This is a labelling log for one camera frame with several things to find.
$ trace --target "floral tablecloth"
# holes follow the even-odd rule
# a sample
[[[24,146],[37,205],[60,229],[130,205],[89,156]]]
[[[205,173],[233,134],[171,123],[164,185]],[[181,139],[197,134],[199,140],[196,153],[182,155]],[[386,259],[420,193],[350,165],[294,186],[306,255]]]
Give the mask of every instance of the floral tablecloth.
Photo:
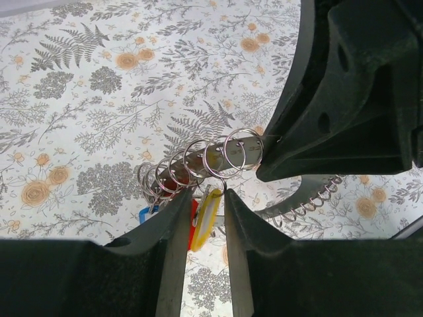
[[[0,20],[0,235],[104,244],[138,226],[134,175],[187,141],[262,133],[289,73],[298,0],[68,4]],[[252,209],[299,178],[229,181]],[[387,238],[422,212],[422,171],[348,176],[285,224],[294,238]],[[232,316],[223,230],[187,256],[182,316]]]

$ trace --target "yellow object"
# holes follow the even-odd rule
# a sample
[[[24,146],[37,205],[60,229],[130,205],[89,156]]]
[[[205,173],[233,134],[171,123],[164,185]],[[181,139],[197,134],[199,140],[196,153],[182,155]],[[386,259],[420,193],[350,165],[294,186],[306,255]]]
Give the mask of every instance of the yellow object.
[[[213,230],[213,225],[216,220],[217,210],[219,209],[222,192],[219,189],[212,190],[201,206],[198,213],[198,222],[194,237],[191,242],[191,250],[197,252],[206,243]]]

